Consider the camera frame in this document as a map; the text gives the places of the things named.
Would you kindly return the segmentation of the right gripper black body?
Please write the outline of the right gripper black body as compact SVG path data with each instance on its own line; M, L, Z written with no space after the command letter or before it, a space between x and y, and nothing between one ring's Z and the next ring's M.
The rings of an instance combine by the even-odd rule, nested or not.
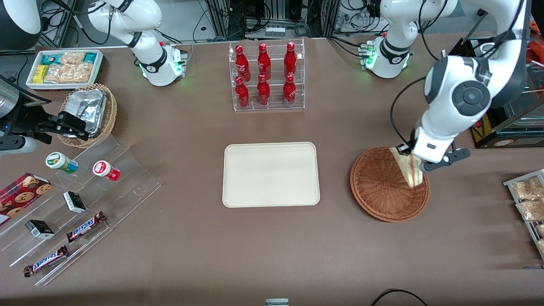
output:
M28 102L29 99L19 99L12 110L12 134L25 135L36 130L40 124L53 127L56 123L52 120L53 116L44 110L43 105L31 103L31 106L26 106Z

